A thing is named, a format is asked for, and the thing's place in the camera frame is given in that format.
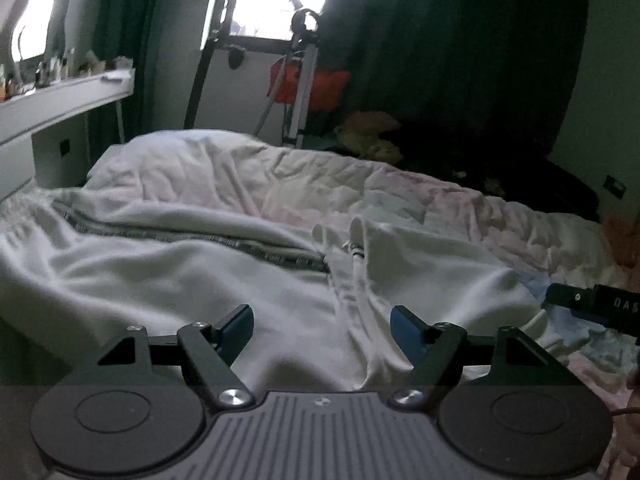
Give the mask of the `pastel wrinkled bed sheet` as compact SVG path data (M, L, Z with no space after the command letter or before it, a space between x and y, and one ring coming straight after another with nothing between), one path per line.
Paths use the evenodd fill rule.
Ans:
M111 146L90 190L247 214L298 228L346 228L352 218L457 236L523 273L529 286L626 282L622 253L581 184L541 200L504 200L460 185L331 152L275 148L244 134L161 131Z

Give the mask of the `bright round mirror lamp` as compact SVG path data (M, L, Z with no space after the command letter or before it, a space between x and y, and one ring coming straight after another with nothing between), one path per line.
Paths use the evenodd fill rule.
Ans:
M27 0L13 26L11 56L14 63L44 55L54 0Z

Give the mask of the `white wall shelf desk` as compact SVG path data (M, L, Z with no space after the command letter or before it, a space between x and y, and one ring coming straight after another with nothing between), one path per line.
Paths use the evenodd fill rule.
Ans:
M122 114L122 100L134 94L135 74L133 68L121 68L65 79L2 103L2 200L37 182L35 136L105 105L114 104L116 114Z

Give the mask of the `yellow plush toy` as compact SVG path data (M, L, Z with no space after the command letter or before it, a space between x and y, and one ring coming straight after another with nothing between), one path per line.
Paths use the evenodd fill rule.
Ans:
M352 156L396 164L401 160L401 152L387 136L397 125L392 116L383 112L356 112L336 127L334 133L337 141Z

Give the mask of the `white metal tripod stand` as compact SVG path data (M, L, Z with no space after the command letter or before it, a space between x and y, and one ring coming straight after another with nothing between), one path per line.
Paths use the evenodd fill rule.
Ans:
M292 39L288 50L281 58L281 65L277 72L276 80L268 92L267 105L258 119L253 131L253 136L258 138L262 127L280 94L285 81L286 70L292 67L292 59L300 58L302 64L298 72L297 86L291 114L285 114L285 132L281 134L282 144L290 148L301 148L303 145L312 85L314 84L314 72L316 71L319 41L320 41L320 14L314 10L305 8L302 0L290 0L294 6L294 14L291 21Z

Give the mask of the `black wall socket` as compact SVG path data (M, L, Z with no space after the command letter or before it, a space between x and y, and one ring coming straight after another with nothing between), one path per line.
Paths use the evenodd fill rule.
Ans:
M607 174L605 176L603 188L618 200L622 200L627 191L626 185L624 185L622 181L617 180L610 174Z

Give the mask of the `red bag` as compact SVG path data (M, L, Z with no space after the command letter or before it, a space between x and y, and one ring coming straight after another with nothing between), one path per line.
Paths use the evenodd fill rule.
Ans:
M302 76L302 61L298 58L288 62L284 70L283 80L276 92L274 102L293 105L297 96L298 84ZM352 80L346 70L324 72L317 70L310 87L308 110L313 112L332 112L341 104L345 90Z

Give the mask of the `white zip hoodie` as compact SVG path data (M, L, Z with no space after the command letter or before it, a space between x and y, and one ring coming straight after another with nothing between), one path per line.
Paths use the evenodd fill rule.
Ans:
M390 334L396 306L477 336L558 340L513 270L443 228L363 216L294 228L84 190L2 204L2 320L67 364L130 325L165 335L241 304L255 331L234 370L255 390L397 382L409 364Z

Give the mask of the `dark green curtain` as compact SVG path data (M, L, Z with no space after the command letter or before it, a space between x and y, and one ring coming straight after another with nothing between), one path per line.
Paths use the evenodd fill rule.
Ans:
M305 125L317 150L349 155L372 128L399 168L543 212L592 219L598 196L550 155L574 90L588 0L102 0L94 50L134 63L122 131L96 123L93 157L157 130L254 133L283 66L299 64L261 16L318 18Z

